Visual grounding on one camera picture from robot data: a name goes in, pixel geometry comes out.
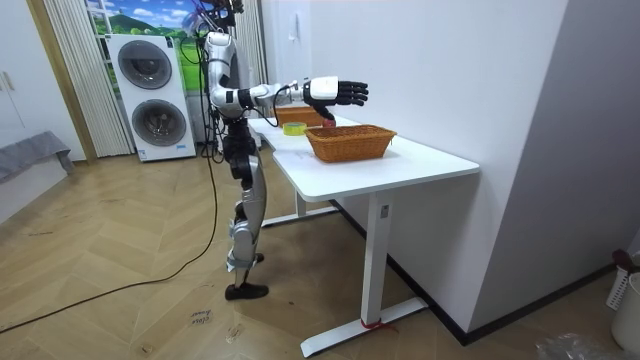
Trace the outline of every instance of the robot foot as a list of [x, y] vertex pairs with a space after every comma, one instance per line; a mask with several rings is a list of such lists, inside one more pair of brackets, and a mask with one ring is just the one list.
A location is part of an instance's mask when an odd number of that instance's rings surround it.
[[238, 299], [258, 299], [266, 296], [268, 293], [269, 288], [265, 285], [243, 283], [240, 287], [236, 287], [231, 284], [227, 286], [227, 290], [224, 292], [224, 298], [227, 299], [227, 301]]

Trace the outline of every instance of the landscape poster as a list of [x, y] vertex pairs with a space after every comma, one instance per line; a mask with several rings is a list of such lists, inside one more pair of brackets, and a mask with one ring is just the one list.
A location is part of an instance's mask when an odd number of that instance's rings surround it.
[[[194, 11], [191, 0], [104, 0], [103, 3], [114, 34], [172, 37], [178, 50], [186, 89], [199, 89], [198, 65], [191, 63], [198, 60], [195, 43], [181, 27], [185, 16]], [[87, 1], [87, 5], [89, 8], [99, 8], [97, 1]], [[92, 17], [98, 34], [106, 34], [105, 17], [99, 12], [93, 12]]]

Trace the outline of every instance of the woven basket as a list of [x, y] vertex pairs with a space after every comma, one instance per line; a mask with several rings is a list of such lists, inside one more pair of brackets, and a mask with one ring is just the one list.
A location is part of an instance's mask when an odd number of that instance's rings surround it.
[[373, 125], [305, 130], [313, 152], [324, 162], [382, 157], [395, 132]]

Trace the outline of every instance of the parquet floor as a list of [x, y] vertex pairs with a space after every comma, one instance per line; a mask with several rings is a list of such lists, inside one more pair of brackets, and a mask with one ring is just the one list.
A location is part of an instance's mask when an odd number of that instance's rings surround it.
[[[267, 216], [293, 212], [269, 150]], [[301, 359], [299, 343], [359, 317], [364, 241], [338, 214], [264, 230], [251, 281], [269, 296], [229, 303], [228, 219], [239, 186], [214, 165], [218, 231], [209, 252], [172, 281], [133, 288], [0, 335], [0, 359]], [[166, 276], [199, 253], [216, 215], [203, 159], [103, 159], [0, 225], [0, 326], [130, 282]], [[534, 343], [568, 331], [614, 348], [607, 277], [469, 346], [429, 312], [316, 359], [534, 359]], [[384, 306], [412, 296], [392, 271]]]

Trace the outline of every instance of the white desk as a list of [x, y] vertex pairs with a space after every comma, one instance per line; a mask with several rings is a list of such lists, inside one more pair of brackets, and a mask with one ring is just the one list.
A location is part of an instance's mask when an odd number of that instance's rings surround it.
[[[359, 125], [341, 117], [336, 117], [336, 121], [338, 126]], [[478, 164], [400, 136], [393, 138], [380, 159], [327, 164], [315, 157], [306, 136], [286, 136], [282, 129], [271, 127], [264, 119], [252, 119], [249, 124], [275, 150], [275, 162], [296, 189], [296, 214], [265, 220], [263, 226], [336, 210], [330, 207], [307, 213], [305, 201], [369, 194], [361, 320], [367, 325], [376, 324], [379, 320], [388, 323], [426, 308], [424, 301], [416, 297], [381, 310], [393, 189], [476, 173]], [[367, 331], [370, 329], [356, 320], [311, 337], [300, 347], [304, 356], [309, 357]]]

